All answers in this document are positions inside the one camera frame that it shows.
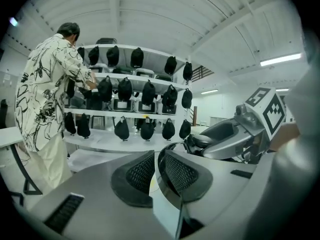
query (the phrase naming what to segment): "fluorescent light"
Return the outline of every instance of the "fluorescent light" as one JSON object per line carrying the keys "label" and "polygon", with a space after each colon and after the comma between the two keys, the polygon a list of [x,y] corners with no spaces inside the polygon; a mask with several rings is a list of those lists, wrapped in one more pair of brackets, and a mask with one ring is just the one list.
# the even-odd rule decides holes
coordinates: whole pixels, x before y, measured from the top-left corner
{"label": "fluorescent light", "polygon": [[288,88],[284,88],[284,89],[276,89],[277,92],[287,92],[289,91]]}
{"label": "fluorescent light", "polygon": [[292,61],[292,60],[297,60],[300,59],[302,57],[302,53],[297,53],[297,54],[293,54],[293,55],[289,55],[289,56],[283,56],[280,58],[273,58],[273,59],[268,59],[265,61],[261,61],[260,65],[261,67],[263,66],[267,66],[270,64],[276,64],[276,63],[280,63],[280,62],[287,62],[287,61]]}
{"label": "fluorescent light", "polygon": [[201,94],[209,94],[209,93],[215,93],[217,92],[218,90],[215,89],[215,90],[208,90],[208,91],[205,91],[205,92],[201,92]]}
{"label": "fluorescent light", "polygon": [[18,21],[14,17],[11,17],[9,21],[14,27],[18,25]]}

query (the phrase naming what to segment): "man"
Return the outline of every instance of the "man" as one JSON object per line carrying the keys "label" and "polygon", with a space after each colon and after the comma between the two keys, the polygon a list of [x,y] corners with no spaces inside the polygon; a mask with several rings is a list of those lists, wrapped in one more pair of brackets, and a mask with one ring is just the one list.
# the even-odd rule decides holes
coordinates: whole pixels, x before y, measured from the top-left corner
{"label": "man", "polygon": [[94,73],[75,49],[79,35],[78,24],[68,22],[40,43],[27,59],[15,96],[16,125],[31,159],[53,189],[72,176],[61,134],[68,82],[86,90],[96,87]]}

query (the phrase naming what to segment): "cream pants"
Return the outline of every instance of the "cream pants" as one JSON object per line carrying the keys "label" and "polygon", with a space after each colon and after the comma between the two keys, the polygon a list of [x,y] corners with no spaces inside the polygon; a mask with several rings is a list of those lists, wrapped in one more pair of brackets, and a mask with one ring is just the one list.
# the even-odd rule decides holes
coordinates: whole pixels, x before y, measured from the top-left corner
{"label": "cream pants", "polygon": [[40,151],[28,153],[51,188],[55,189],[72,176],[67,163],[67,146],[60,132]]}

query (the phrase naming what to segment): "white shirt with black print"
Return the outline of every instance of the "white shirt with black print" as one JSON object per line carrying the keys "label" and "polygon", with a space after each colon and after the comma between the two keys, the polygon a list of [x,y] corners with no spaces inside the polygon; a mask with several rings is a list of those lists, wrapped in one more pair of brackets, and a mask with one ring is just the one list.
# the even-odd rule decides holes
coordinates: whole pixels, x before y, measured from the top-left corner
{"label": "white shirt with black print", "polygon": [[64,130],[69,79],[86,90],[86,81],[93,81],[75,47],[55,34],[30,53],[16,88],[15,121],[29,151],[40,151]]}

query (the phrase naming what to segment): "dark hair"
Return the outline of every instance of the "dark hair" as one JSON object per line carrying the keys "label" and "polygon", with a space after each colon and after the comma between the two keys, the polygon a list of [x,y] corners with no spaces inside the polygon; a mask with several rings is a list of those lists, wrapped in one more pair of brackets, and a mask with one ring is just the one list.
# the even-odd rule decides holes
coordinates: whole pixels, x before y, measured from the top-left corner
{"label": "dark hair", "polygon": [[59,27],[56,33],[63,35],[64,38],[76,35],[75,40],[77,41],[80,36],[80,27],[77,23],[66,22]]}

